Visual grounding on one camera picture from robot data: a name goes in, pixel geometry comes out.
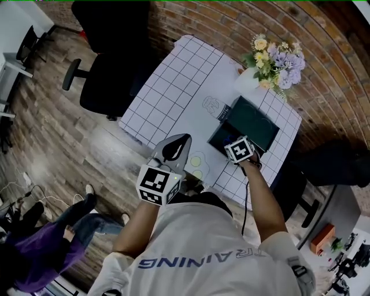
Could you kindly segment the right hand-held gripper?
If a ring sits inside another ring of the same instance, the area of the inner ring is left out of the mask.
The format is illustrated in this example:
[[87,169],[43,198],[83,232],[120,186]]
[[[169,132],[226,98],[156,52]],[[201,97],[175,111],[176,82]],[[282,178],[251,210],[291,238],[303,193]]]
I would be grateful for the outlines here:
[[238,164],[251,158],[256,153],[256,148],[247,136],[229,136],[224,140],[224,149],[229,161]]

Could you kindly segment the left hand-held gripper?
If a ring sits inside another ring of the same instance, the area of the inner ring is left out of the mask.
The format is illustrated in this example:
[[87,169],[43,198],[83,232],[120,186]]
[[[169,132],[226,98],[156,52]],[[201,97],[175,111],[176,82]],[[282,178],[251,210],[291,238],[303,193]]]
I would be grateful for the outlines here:
[[190,134],[178,134],[160,141],[152,158],[140,168],[136,182],[138,197],[158,206],[167,205],[180,191],[184,167],[192,144]]

